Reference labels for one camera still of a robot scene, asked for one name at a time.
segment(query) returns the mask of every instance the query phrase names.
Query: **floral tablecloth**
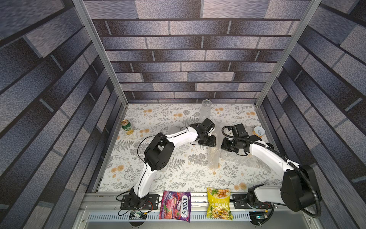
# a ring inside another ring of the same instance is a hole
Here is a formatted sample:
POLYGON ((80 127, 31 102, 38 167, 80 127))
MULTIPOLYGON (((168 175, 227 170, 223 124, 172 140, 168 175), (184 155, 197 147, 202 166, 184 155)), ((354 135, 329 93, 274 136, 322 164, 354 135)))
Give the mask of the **floral tablecloth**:
MULTIPOLYGON (((197 123, 200 107, 200 104, 129 104, 125 119, 131 122, 134 132, 127 135, 126 131, 120 130, 98 191, 123 192, 134 186, 143 168, 143 162, 137 156, 141 140, 159 132, 168 133, 172 126, 179 129, 197 123)), ((229 126, 243 123, 247 131, 261 125, 252 104, 212 104, 210 119, 229 126)), ((147 138, 141 144, 139 154, 142 158, 152 139, 147 138)), ((206 147, 189 143, 174 149, 163 170, 157 173, 151 191, 206 192, 210 186, 245 192, 257 184, 282 183, 269 167, 243 166, 223 158, 219 161, 219 167, 211 170, 207 167, 206 147)))

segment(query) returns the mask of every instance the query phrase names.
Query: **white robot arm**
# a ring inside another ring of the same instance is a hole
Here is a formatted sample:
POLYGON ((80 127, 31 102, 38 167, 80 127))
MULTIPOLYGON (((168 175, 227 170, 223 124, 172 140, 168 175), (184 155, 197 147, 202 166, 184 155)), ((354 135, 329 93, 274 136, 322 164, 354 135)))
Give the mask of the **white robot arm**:
POLYGON ((211 135, 214 128, 214 123, 207 118, 202 123, 192 124, 175 134, 158 133, 145 150, 144 168, 130 190, 134 207, 139 209, 145 204, 145 196, 149 193, 156 173, 167 165, 175 148, 196 140, 201 145, 215 147, 216 137, 211 135))
POLYGON ((225 126, 221 132, 226 136, 221 145, 222 149, 236 154, 239 149, 243 149, 244 156, 251 153, 283 178, 281 186, 256 185, 249 188, 247 193, 249 205, 256 206, 262 202, 279 203, 293 211, 303 210, 311 217, 320 216, 321 195, 314 170, 310 166, 300 166, 264 143, 258 136, 249 136, 243 124, 225 126), (232 135, 224 132, 226 128, 231 131, 232 135), (312 204, 316 206, 316 214, 305 210, 312 204))
MULTIPOLYGON (((144 169, 138 182, 130 190, 133 207, 140 209, 144 206, 145 197, 149 193, 157 171, 167 165, 175 147, 196 140, 199 140, 198 143, 201 145, 214 147, 216 138, 211 135, 213 130, 213 122, 206 119, 175 134, 158 133, 145 150, 144 169)), ((222 133, 227 137, 223 140, 222 149, 235 153, 243 149, 246 155, 251 153, 256 156, 283 178, 281 186, 256 185, 249 188, 247 193, 249 205, 272 202, 285 204, 293 211, 305 211, 305 207, 315 203, 317 214, 306 211, 305 213, 312 217, 320 216, 321 195, 314 170, 310 166, 300 166, 275 151, 258 136, 249 136, 243 124, 226 126, 222 129, 222 133), (225 128, 228 128, 233 135, 226 134, 225 128)))

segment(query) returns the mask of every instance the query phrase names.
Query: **orange flower print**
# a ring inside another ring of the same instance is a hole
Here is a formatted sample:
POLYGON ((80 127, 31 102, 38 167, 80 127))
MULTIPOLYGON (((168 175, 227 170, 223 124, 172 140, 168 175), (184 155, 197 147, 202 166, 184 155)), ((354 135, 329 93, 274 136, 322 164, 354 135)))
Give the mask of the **orange flower print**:
POLYGON ((247 185, 246 185, 245 183, 243 183, 243 182, 241 182, 241 183, 239 184, 239 186, 240 186, 240 189, 242 189, 242 190, 247 189, 247 185))

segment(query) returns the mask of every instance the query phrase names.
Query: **black cable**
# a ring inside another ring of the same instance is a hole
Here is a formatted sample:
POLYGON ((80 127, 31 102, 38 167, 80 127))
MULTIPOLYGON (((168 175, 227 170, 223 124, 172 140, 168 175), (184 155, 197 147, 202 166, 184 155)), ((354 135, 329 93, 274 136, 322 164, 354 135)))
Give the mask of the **black cable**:
POLYGON ((229 199, 230 202, 240 202, 240 201, 243 201, 243 200, 246 200, 248 199, 248 197, 244 197, 243 199, 240 199, 240 200, 231 200, 229 199))
POLYGON ((118 215, 119 215, 119 216, 126 215, 126 214, 127 214, 127 212, 131 211, 131 209, 132 209, 132 207, 130 207, 130 209, 129 209, 127 212, 125 212, 125 213, 123 213, 122 215, 120 215, 120 214, 119 214, 119 212, 120 212, 121 210, 124 210, 125 208, 127 208, 127 207, 124 207, 124 208, 122 208, 122 209, 120 209, 120 210, 118 211, 118 215))
POLYGON ((119 202, 122 202, 122 200, 119 200, 119 199, 118 199, 118 197, 119 197, 120 195, 123 195, 123 194, 127 193, 127 192, 129 192, 129 191, 125 191, 125 192, 122 192, 121 194, 119 194, 119 195, 116 197, 116 200, 117 200, 117 201, 119 201, 119 202))
MULTIPOLYGON (((233 139, 238 139, 238 140, 242 140, 242 141, 246 141, 246 142, 249 142, 249 143, 253 143, 253 144, 256 144, 256 145, 259 145, 259 146, 262 146, 270 151, 272 151, 273 153, 275 153, 277 156, 279 156, 282 160, 284 160, 285 162, 288 160, 285 156, 283 156, 282 154, 280 154, 279 152, 277 152, 275 149, 272 149, 271 147, 266 147, 266 145, 262 144, 262 143, 258 143, 256 141, 250 141, 248 139, 245 139, 245 138, 240 138, 240 137, 234 137, 234 136, 230 136, 226 133, 224 133, 224 129, 225 128, 231 128, 231 126, 224 126, 222 129, 221 129, 221 132, 223 133, 224 136, 226 137, 229 137, 229 138, 233 138, 233 139)), ((288 163, 295 171, 296 173, 305 181, 306 185, 308 186, 308 188, 310 189, 312 195, 313 195, 313 198, 314 198, 314 203, 315 203, 315 209, 316 209, 316 213, 313 214, 305 209, 301 209, 305 214, 313 217, 313 218, 319 218, 320 215, 321 215, 321 206, 320 206, 320 202, 319 202, 319 197, 318 197, 318 194, 316 193, 314 187, 311 185, 308 177, 301 171, 301 169, 299 169, 296 165, 294 165, 293 163, 289 162, 288 163)))
POLYGON ((191 145, 202 145, 202 144, 192 144, 192 142, 189 142, 189 143, 191 143, 191 145))
MULTIPOLYGON (((161 137, 161 138, 166 138, 166 136, 160 136, 160 135, 151 135, 151 136, 148 136, 148 137, 146 137, 146 138, 149 138, 149 137, 161 137)), ((142 162, 143 162, 143 163, 145 163, 145 165, 146 165, 146 162, 145 162, 145 161, 140 157, 140 155, 138 155, 138 149, 140 148, 140 145, 142 144, 142 142, 146 140, 146 138, 144 138, 144 139, 140 142, 140 144, 138 144, 138 147, 137 147, 137 156, 142 160, 142 162)))
POLYGON ((238 154, 237 152, 234 152, 234 153, 235 153, 236 155, 238 155, 238 156, 244 156, 244 157, 248 155, 248 154, 247 154, 247 155, 241 155, 241 154, 238 154))
POLYGON ((137 188, 137 196, 138 196, 138 191, 139 191, 139 189, 140 189, 140 185, 141 185, 141 182, 142 182, 142 179, 143 179, 143 176, 145 175, 145 173, 146 173, 146 170, 145 170, 145 172, 143 173, 143 175, 142 175, 142 177, 141 177, 140 183, 138 184, 138 188, 137 188))
POLYGON ((280 203, 274 203, 276 205, 281 205, 281 206, 286 206, 285 204, 280 204, 280 203))

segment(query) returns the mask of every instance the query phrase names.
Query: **fox's berries candy bag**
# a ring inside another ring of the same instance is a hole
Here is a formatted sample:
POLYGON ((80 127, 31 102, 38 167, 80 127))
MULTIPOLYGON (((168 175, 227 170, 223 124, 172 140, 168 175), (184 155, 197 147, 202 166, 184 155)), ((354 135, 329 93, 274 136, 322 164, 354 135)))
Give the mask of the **fox's berries candy bag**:
POLYGON ((191 193, 164 191, 159 219, 179 219, 190 222, 191 193))

